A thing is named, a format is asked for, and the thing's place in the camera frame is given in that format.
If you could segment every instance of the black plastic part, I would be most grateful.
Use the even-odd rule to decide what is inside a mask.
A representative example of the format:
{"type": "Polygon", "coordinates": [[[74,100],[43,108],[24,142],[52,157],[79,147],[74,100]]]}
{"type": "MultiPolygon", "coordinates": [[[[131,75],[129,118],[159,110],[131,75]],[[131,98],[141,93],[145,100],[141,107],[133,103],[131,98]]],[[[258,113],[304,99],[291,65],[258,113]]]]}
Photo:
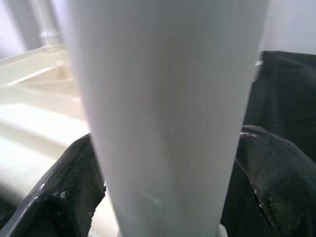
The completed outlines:
{"type": "MultiPolygon", "coordinates": [[[[250,181],[248,184],[252,186],[257,207],[253,207],[251,203],[254,200],[248,197],[250,201],[245,201],[243,207],[236,207],[235,213],[225,217],[228,219],[226,223],[230,223],[226,225],[229,237],[260,236],[230,231],[234,220],[239,222],[238,225],[254,228],[254,219],[251,217],[238,219],[238,215],[244,211],[242,208],[250,206],[257,210],[262,209],[278,237],[316,236],[316,164],[308,156],[293,143],[260,127],[248,125],[242,128],[236,161],[250,181]]],[[[231,194],[233,189],[237,189],[235,174],[233,172],[224,214],[225,209],[234,208],[232,202],[235,198],[240,203],[243,199],[241,194],[236,194],[237,191],[233,196],[231,194]]]]}
{"type": "Polygon", "coordinates": [[[103,184],[86,135],[45,173],[1,229],[0,237],[86,237],[104,197],[103,184]]]}

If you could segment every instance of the white wall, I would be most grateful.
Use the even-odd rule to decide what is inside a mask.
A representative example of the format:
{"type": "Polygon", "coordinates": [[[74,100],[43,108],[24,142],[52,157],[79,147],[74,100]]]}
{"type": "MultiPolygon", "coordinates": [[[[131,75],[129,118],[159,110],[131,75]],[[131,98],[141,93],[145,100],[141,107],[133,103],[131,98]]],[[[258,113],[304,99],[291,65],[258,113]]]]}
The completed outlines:
{"type": "Polygon", "coordinates": [[[0,1],[0,59],[23,53],[26,50],[14,17],[6,1],[0,1]]]}
{"type": "Polygon", "coordinates": [[[41,46],[30,2],[0,0],[0,59],[41,46]]]}
{"type": "Polygon", "coordinates": [[[316,54],[316,0],[271,0],[262,45],[316,54]]]}

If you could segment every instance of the black cloth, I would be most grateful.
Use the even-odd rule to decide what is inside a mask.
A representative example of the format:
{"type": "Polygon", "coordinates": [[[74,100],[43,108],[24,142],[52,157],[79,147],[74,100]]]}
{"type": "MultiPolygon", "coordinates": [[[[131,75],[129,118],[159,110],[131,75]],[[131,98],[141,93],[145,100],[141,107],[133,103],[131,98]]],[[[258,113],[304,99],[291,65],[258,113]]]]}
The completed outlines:
{"type": "Polygon", "coordinates": [[[265,51],[243,124],[283,137],[316,162],[316,56],[265,51]]]}

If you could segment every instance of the white pole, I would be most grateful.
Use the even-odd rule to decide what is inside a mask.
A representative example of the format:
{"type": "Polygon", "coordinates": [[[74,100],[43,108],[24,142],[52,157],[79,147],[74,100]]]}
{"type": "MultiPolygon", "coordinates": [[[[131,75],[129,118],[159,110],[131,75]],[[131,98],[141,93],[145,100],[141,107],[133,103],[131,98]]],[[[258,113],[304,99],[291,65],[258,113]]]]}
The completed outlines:
{"type": "Polygon", "coordinates": [[[51,0],[31,0],[34,14],[40,28],[43,46],[62,46],[62,36],[51,5],[51,0]]]}
{"type": "Polygon", "coordinates": [[[216,236],[262,0],[55,0],[124,237],[216,236]]]}

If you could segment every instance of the white cylinder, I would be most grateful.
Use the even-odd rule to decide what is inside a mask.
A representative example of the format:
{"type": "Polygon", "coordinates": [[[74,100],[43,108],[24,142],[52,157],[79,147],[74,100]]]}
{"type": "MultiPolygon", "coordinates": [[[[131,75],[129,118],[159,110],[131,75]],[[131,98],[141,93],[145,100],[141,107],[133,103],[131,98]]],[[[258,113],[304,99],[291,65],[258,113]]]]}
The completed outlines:
{"type": "Polygon", "coordinates": [[[122,235],[216,236],[267,2],[54,3],[122,235]]]}
{"type": "Polygon", "coordinates": [[[54,15],[51,0],[31,0],[43,46],[58,47],[62,36],[54,15]]]}

